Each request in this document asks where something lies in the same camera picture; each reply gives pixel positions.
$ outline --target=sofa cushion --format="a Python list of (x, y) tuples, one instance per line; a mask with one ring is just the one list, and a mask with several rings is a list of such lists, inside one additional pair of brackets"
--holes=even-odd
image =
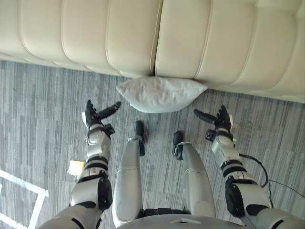
[(0, 0), (7, 60), (154, 75), (162, 0)]
[(299, 102), (304, 29), (304, 0), (164, 0), (156, 75)]

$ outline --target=white tape line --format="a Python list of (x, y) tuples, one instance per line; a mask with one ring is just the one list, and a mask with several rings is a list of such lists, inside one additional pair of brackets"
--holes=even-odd
[(49, 197), (49, 192), (41, 187), (38, 187), (34, 184), (31, 184), (29, 182), (26, 182), (24, 180), (19, 179), (18, 177), (13, 176), (12, 174), (9, 174), (3, 170), (0, 169), (0, 177), (11, 181), (17, 185), (20, 185), (23, 188), (26, 188), (29, 191), (35, 192), (37, 194), (43, 193), (46, 197)]
[(43, 200), (44, 200), (45, 195), (44, 194), (38, 194), (37, 199), (36, 199), (36, 203), (32, 212), (32, 216), (30, 218), (30, 224), (28, 229), (35, 229), (37, 220), (38, 220), (38, 216), (40, 214), (42, 205), (43, 205)]
[(0, 213), (0, 220), (15, 229), (27, 229), (27, 227), (23, 226), (20, 223), (17, 223), (16, 221), (12, 220), (11, 218), (7, 217), (6, 215), (3, 215), (2, 213)]

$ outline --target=cushion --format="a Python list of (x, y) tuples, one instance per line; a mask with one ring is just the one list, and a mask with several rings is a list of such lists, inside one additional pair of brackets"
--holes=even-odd
[(188, 106), (207, 87), (188, 79), (144, 77), (123, 82), (116, 89), (138, 111), (166, 113)]

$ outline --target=small yellow paper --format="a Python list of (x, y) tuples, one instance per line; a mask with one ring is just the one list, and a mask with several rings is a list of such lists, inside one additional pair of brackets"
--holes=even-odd
[(84, 161), (70, 161), (68, 173), (73, 176), (80, 176), (85, 167)]

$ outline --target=silver robot leg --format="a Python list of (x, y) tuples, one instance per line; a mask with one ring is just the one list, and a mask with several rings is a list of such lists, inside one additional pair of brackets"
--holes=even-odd
[(216, 217), (211, 184), (203, 162), (190, 145), (183, 145), (183, 185), (185, 210), (192, 215)]
[(137, 219), (142, 212), (142, 184), (139, 166), (141, 136), (128, 139), (117, 172), (112, 217), (116, 227)]

